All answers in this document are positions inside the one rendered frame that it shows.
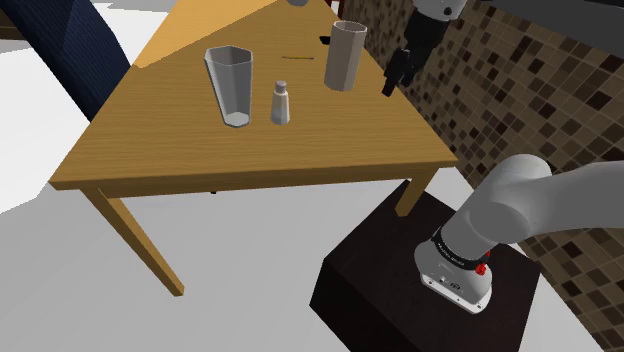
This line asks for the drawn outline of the tall grey cup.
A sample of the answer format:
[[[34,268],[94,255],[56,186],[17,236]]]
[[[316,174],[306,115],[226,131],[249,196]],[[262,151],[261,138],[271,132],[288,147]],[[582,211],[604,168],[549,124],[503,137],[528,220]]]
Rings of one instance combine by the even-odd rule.
[[[367,31],[358,22],[333,23],[324,77],[328,88],[349,91],[354,87]]]

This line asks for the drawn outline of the grey tapered glass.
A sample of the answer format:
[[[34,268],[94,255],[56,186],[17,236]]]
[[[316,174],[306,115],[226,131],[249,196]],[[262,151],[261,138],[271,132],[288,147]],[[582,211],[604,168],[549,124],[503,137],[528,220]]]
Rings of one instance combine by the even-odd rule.
[[[204,55],[211,85],[226,126],[251,121],[253,53],[237,46],[208,48]]]

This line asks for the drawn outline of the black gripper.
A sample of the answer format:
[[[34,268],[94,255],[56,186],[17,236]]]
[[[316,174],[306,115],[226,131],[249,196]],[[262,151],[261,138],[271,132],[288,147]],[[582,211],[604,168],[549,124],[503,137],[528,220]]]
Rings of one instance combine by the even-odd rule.
[[[410,62],[406,64],[404,71],[404,50],[397,48],[393,53],[384,71],[386,82],[382,94],[390,97],[398,83],[409,87],[415,75],[422,69],[431,52],[442,41],[449,26],[448,21],[439,21],[430,18],[418,10],[414,10],[406,29],[404,37],[407,41],[405,49],[409,51]]]

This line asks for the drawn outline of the dark robot stand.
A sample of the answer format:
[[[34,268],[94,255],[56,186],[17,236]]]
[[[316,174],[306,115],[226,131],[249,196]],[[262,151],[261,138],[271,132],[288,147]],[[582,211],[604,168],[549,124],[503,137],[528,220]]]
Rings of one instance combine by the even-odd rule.
[[[492,296],[471,314],[425,287],[414,250],[453,210],[424,193],[400,217],[398,186],[323,260],[311,308],[350,352],[519,352],[540,267],[491,251]]]

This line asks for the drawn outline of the wooden table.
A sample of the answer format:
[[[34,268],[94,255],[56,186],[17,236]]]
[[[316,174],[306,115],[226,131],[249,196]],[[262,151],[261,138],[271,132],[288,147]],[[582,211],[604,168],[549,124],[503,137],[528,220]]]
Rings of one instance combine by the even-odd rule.
[[[177,0],[51,177],[78,190],[174,295],[183,284],[124,205],[136,196],[406,179],[406,215],[456,157],[382,69],[361,57],[354,88],[324,84],[319,37],[335,14],[324,0]],[[214,46],[253,53],[251,121],[226,126],[203,57]],[[271,121],[275,82],[290,121]]]

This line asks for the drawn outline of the small grey shaker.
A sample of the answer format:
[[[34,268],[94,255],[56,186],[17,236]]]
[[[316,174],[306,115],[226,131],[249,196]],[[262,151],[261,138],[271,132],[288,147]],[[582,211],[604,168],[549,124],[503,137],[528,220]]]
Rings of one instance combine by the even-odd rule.
[[[271,121],[278,125],[288,124],[290,121],[289,94],[287,82],[277,80],[274,86]]]

